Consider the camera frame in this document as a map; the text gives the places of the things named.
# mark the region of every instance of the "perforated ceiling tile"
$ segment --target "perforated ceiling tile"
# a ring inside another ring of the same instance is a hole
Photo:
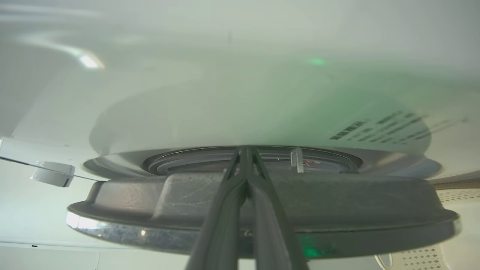
[[[442,203],[480,198],[480,188],[437,190]]]
[[[442,269],[440,254],[435,245],[394,254],[395,269],[436,270]]]
[[[437,190],[443,204],[460,200],[480,199],[480,188]],[[431,245],[392,254],[389,270],[450,270],[444,264],[442,246]]]

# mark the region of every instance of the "metal rim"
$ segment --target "metal rim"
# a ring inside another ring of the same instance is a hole
[[[151,174],[168,175],[179,167],[195,168],[202,164],[226,162],[231,159],[235,148],[236,146],[226,146],[175,150],[146,159],[142,168]],[[264,161],[290,161],[290,152],[294,148],[291,146],[258,146]],[[356,171],[363,163],[358,157],[332,150],[302,147],[302,151],[305,160],[326,162],[337,167],[337,171]]]

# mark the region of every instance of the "white panel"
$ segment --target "white panel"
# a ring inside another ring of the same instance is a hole
[[[95,270],[96,252],[0,247],[0,270]]]
[[[188,260],[186,255],[174,255],[155,251],[102,252],[98,270],[183,270]]]
[[[0,241],[96,242],[65,224],[66,208],[85,200],[93,181],[74,178],[70,187],[61,188],[30,180],[33,171],[0,160]]]

